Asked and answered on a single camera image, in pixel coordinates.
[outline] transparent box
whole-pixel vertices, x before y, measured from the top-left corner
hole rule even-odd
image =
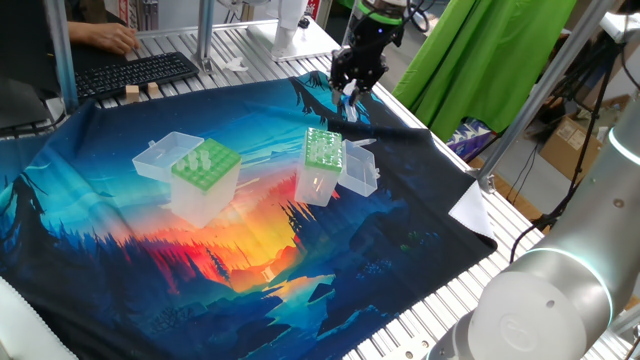
[[[309,128],[298,163],[295,201],[327,206],[342,162],[342,135]]]
[[[174,131],[157,143],[149,142],[150,147],[133,158],[133,165],[140,176],[168,183],[171,167],[203,142],[203,138]]]
[[[207,139],[171,168],[171,211],[206,226],[233,200],[241,163],[238,153]]]
[[[380,177],[376,169],[375,156],[371,151],[361,147],[372,142],[372,140],[342,142],[344,166],[338,183],[365,197],[378,189]]]

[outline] cardboard box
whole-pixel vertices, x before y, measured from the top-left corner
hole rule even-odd
[[[547,140],[540,152],[540,156],[571,180],[580,158],[582,145],[587,137],[586,134],[586,129],[570,118],[565,117],[562,119],[560,126],[553,132],[553,135]],[[582,162],[582,172],[578,176],[578,181],[589,172],[601,148],[602,143],[592,135]]]

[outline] metal pole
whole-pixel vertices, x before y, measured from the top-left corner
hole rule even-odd
[[[206,73],[213,72],[211,62],[211,28],[213,27],[213,5],[215,0],[200,0],[198,18],[198,48],[194,54],[196,64]]]
[[[53,40],[53,51],[56,57],[56,69],[64,110],[70,115],[78,108],[78,91],[73,72],[73,60],[71,59],[67,12],[64,8],[64,1],[46,0],[45,6],[49,29],[51,30],[51,39]]]
[[[591,5],[584,13],[575,30],[567,39],[556,58],[551,62],[547,71],[545,71],[542,79],[536,85],[535,89],[529,95],[529,99],[524,104],[515,120],[509,126],[504,136],[498,143],[496,151],[489,156],[484,166],[476,175],[480,188],[485,192],[491,192],[493,172],[509,149],[511,144],[520,136],[520,133],[527,128],[533,117],[538,112],[544,101],[549,97],[551,91],[557,84],[558,80],[571,65],[573,59],[576,58],[584,44],[589,40],[595,29],[600,24],[604,15],[611,9],[615,0],[593,0]]]

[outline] forest landscape print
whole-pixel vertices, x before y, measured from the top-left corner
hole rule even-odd
[[[343,129],[326,76],[310,73],[70,120],[0,188],[0,275],[109,329],[114,346],[122,335],[170,359],[340,358],[493,251],[434,210],[438,184],[459,197],[470,182],[424,180],[447,161],[410,156],[428,132],[385,137],[402,125],[374,97],[358,113]],[[296,203],[309,127],[376,138],[378,190]],[[204,228],[131,162],[171,131],[242,156],[233,201]]]

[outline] table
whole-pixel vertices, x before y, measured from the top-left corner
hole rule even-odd
[[[275,20],[254,22],[253,24],[273,22]],[[315,70],[329,71],[331,57],[327,55],[282,63],[273,62],[247,33],[248,25],[249,23],[239,23],[214,26],[211,56],[216,66],[215,73],[211,75],[200,73],[197,77],[160,85],[160,95],[158,96],[169,97],[203,89],[276,80],[303,75]],[[138,34],[142,45],[140,50],[129,53],[127,58],[133,60],[174,51],[180,51],[185,56],[191,57],[196,51],[196,36],[197,28],[195,27],[171,31],[142,32]],[[249,70],[247,72],[223,73],[220,70],[222,65],[236,57],[243,57],[243,65]],[[407,126],[412,128],[425,127],[379,84],[374,87],[374,93]],[[149,100],[149,95],[145,91],[141,91],[140,100]],[[101,100],[97,106],[112,108],[124,104],[126,104],[126,99],[125,95],[122,95]],[[33,128],[37,130],[38,127],[50,124],[51,121],[47,120],[34,125]],[[54,131],[53,128],[43,130],[41,133],[51,131]],[[460,169],[470,169],[442,141],[436,137],[434,137],[434,141],[436,146]],[[460,317],[476,307],[484,286],[508,266],[510,250],[515,238],[531,225],[499,194],[483,193],[483,197],[498,244],[496,252],[426,299],[415,304],[396,320],[380,329],[370,339],[349,352],[344,360],[421,359]],[[542,233],[537,230],[530,232],[522,240],[516,255],[522,256],[542,237]],[[630,347],[629,343],[607,331],[583,359],[623,359]]]

